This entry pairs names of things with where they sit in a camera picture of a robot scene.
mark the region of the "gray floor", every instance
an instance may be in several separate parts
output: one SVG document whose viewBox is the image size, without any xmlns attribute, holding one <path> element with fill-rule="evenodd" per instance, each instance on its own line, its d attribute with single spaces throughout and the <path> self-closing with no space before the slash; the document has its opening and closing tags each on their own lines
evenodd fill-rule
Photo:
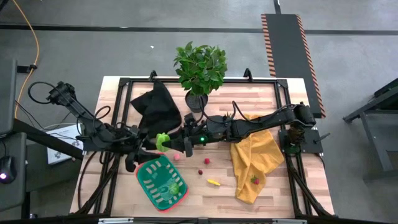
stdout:
<svg viewBox="0 0 398 224">
<path fill-rule="evenodd" d="M 261 28 L 260 13 L 274 12 L 271 0 L 19 2 L 34 24 L 75 26 Z M 283 13 L 299 14 L 306 29 L 398 29 L 398 2 L 393 0 L 280 3 Z M 0 22 L 19 23 L 23 18 L 10 2 L 0 12 Z M 78 99 L 92 111 L 103 76 L 148 75 L 153 69 L 158 74 L 172 75 L 175 48 L 190 40 L 226 49 L 228 76 L 240 76 L 246 67 L 256 77 L 269 76 L 262 34 L 38 31 L 37 35 L 39 69 L 30 82 L 71 83 Z M 398 77 L 398 36 L 309 35 L 307 40 L 326 109 L 326 119 L 318 120 L 318 129 L 321 133 L 331 132 L 323 147 L 335 212 L 344 218 L 398 222 L 398 180 L 363 182 L 364 174 L 380 169 L 379 162 L 370 150 L 362 124 L 354 121 L 348 125 L 342 120 L 367 102 L 375 90 Z M 0 30 L 0 52 L 21 64 L 32 63 L 35 45 L 30 31 Z M 18 86 L 23 78 L 19 75 Z M 44 98 L 47 92 L 46 88 L 38 88 L 34 95 Z M 26 94 L 21 103 L 43 125 L 57 123 L 67 113 L 60 106 L 38 106 Z M 20 117 L 27 121 L 23 114 Z M 35 193 L 32 211 L 40 216 L 68 213 L 75 182 Z M 2 213 L 0 220 L 17 213 Z"/>
</svg>

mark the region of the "green basket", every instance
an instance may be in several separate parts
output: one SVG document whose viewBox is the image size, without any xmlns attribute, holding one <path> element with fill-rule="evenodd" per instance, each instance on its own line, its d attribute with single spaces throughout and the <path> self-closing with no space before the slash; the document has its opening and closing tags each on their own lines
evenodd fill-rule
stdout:
<svg viewBox="0 0 398 224">
<path fill-rule="evenodd" d="M 187 184 L 165 155 L 139 166 L 136 177 L 160 212 L 168 212 L 188 195 Z"/>
</svg>

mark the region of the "black plant pot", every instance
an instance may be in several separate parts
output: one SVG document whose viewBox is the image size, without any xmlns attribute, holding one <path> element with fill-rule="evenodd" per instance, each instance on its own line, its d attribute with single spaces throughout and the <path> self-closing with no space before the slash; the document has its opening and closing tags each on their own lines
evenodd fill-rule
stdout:
<svg viewBox="0 0 398 224">
<path fill-rule="evenodd" d="M 200 105 L 199 105 L 199 103 L 201 102 L 200 98 L 203 99 L 202 107 L 205 108 L 205 106 L 207 105 L 207 101 L 209 99 L 209 97 L 207 95 L 194 96 L 194 95 L 191 95 L 191 91 L 189 91 L 185 95 L 185 102 L 187 103 L 187 105 L 191 109 L 191 111 L 194 113 L 201 112 Z"/>
</svg>

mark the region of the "yellow cloth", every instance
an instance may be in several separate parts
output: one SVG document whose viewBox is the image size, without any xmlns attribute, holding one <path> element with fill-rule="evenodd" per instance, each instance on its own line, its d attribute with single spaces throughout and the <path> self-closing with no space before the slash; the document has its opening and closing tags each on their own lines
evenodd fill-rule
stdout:
<svg viewBox="0 0 398 224">
<path fill-rule="evenodd" d="M 258 116 L 246 116 L 249 119 Z M 266 174 L 273 171 L 284 157 L 268 130 L 251 134 L 237 144 L 231 144 L 231 157 L 236 177 L 236 198 L 254 203 L 266 184 Z M 251 182 L 253 177 L 259 184 Z"/>
</svg>

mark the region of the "wooden table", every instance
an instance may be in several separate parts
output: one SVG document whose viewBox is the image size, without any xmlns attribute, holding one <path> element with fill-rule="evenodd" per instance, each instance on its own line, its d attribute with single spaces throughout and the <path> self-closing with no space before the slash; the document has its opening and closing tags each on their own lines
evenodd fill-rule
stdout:
<svg viewBox="0 0 398 224">
<path fill-rule="evenodd" d="M 118 82 L 120 77 L 104 77 L 99 93 L 96 110 L 105 105 L 114 106 Z M 290 99 L 292 103 L 303 101 L 308 104 L 305 85 L 301 78 L 288 78 Z M 185 104 L 186 92 L 179 83 L 166 83 L 181 115 L 189 113 Z M 151 83 L 135 83 L 132 88 L 132 99 L 147 91 L 152 90 Z M 121 120 L 124 96 L 119 112 Z M 234 100 L 240 109 L 247 114 L 269 114 L 276 110 L 274 87 L 270 84 L 224 84 L 218 91 L 213 91 L 209 96 L 206 106 L 208 115 L 225 114 L 232 112 L 231 101 Z M 113 111 L 102 119 L 104 123 L 110 123 Z M 132 107 L 129 107 L 127 125 L 139 124 L 141 115 Z M 277 131 L 279 128 L 270 129 L 274 139 L 279 142 Z M 172 156 L 177 151 L 170 150 L 166 155 L 172 161 Z M 84 203 L 88 200 L 98 185 L 101 173 L 101 164 L 97 154 L 88 165 L 81 188 L 81 199 Z M 307 185 L 324 208 L 333 213 L 325 170 L 320 158 L 303 154 L 303 164 Z M 204 165 L 204 158 L 210 158 L 211 163 Z M 203 146 L 195 146 L 193 156 L 174 162 L 182 177 L 185 179 L 190 193 L 189 196 L 176 208 L 168 213 L 160 213 L 151 204 L 150 200 L 141 189 L 134 173 L 129 173 L 124 167 L 124 158 L 119 166 L 118 181 L 113 201 L 112 216 L 126 217 L 218 217 L 218 218 L 289 218 L 294 217 L 292 198 L 287 177 L 287 168 L 283 162 L 276 170 L 267 176 L 266 186 L 252 205 L 243 203 L 235 198 L 236 179 L 233 172 L 229 143 L 218 142 Z M 203 170 L 203 175 L 198 175 L 198 169 Z M 208 184 L 206 179 L 214 179 L 221 183 L 221 187 Z M 104 191 L 103 211 L 108 189 Z M 304 212 L 301 190 L 298 190 L 300 208 Z M 71 207 L 71 212 L 77 210 L 77 188 Z"/>
</svg>

